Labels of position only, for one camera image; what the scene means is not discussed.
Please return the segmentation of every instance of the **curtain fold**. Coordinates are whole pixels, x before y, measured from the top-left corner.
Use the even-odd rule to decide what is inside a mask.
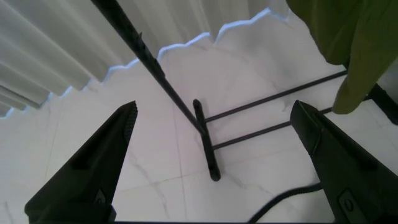
[[[266,7],[287,15],[279,0],[118,0],[154,56],[202,33],[248,20]],[[50,93],[102,82],[134,53],[89,0],[0,0],[0,116],[40,108]]]

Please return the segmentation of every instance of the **white marble floor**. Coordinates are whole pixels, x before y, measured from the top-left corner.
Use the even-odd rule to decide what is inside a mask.
[[[167,79],[192,110],[206,116],[341,71],[319,54],[294,15],[268,14],[253,24],[207,36],[160,58]],[[214,144],[289,119],[294,100],[324,109],[333,80],[210,123]],[[140,62],[104,83],[53,96],[41,110],[0,120],[0,223],[27,223],[24,204],[120,105],[136,100],[138,119],[113,205],[117,220],[245,222],[275,195],[318,182],[295,131],[283,128],[216,151],[222,178],[208,175],[199,134]],[[398,174],[398,128],[367,101],[328,117]],[[262,222],[332,222],[323,191],[284,200]]]

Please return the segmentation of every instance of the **black hose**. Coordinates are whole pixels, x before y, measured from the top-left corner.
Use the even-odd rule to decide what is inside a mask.
[[[321,183],[313,184],[310,186],[306,187],[298,187],[296,189],[290,189],[284,193],[281,193],[280,195],[274,197],[271,201],[269,201],[267,204],[265,204],[251,219],[248,221],[248,223],[256,223],[261,217],[263,217],[273,206],[278,204],[280,201],[282,201],[285,198],[298,195],[298,194],[305,194],[305,193],[311,193],[311,192],[316,192],[318,190],[321,190],[322,186]]]

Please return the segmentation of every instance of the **black clothes rack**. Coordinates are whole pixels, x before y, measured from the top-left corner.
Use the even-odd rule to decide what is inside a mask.
[[[252,103],[239,106],[235,109],[225,111],[224,113],[205,118],[203,114],[202,105],[198,100],[193,101],[193,108],[195,110],[195,115],[192,115],[188,107],[181,100],[179,95],[175,92],[170,83],[166,80],[165,74],[160,67],[156,58],[152,56],[146,47],[145,43],[142,41],[142,34],[139,34],[137,30],[132,26],[130,20],[127,18],[120,5],[116,0],[91,0],[94,5],[101,11],[108,22],[114,27],[116,32],[122,37],[122,39],[127,43],[130,49],[137,55],[137,58],[142,62],[142,64],[148,69],[150,74],[156,79],[159,85],[164,89],[164,91],[169,95],[173,102],[180,108],[181,112],[187,117],[187,119],[192,123],[196,130],[201,135],[201,140],[203,143],[203,150],[205,152],[208,169],[210,172],[210,177],[214,181],[221,179],[220,170],[217,165],[217,160],[214,151],[222,147],[230,146],[237,142],[241,142],[247,139],[254,138],[256,136],[269,133],[271,131],[278,130],[290,126],[290,121],[286,121],[275,126],[271,126],[260,131],[256,131],[251,134],[247,134],[235,139],[231,139],[226,142],[222,142],[217,145],[211,143],[210,134],[207,128],[207,123],[212,122],[216,119],[224,118],[225,116],[240,112],[252,108],[254,106],[267,103],[271,100],[278,99],[280,97],[295,93],[300,90],[304,90],[311,86],[315,86],[320,83],[327,82],[334,78],[342,77],[347,74],[347,71],[338,72],[336,74],[330,75],[319,80],[300,85],[290,90],[283,91],[281,93],[265,97],[261,100],[254,101]],[[392,123],[398,125],[398,105],[392,100],[389,95],[384,91],[378,84],[376,84],[370,93],[365,97],[364,100],[373,100],[378,107],[386,114],[386,116],[391,120]],[[331,112],[331,108],[321,110],[323,114]]]

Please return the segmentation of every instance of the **hanging clothing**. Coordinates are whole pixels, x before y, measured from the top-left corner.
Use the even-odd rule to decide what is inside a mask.
[[[287,4],[306,23],[328,63],[350,61],[333,112],[354,111],[398,56],[398,1],[287,0]]]

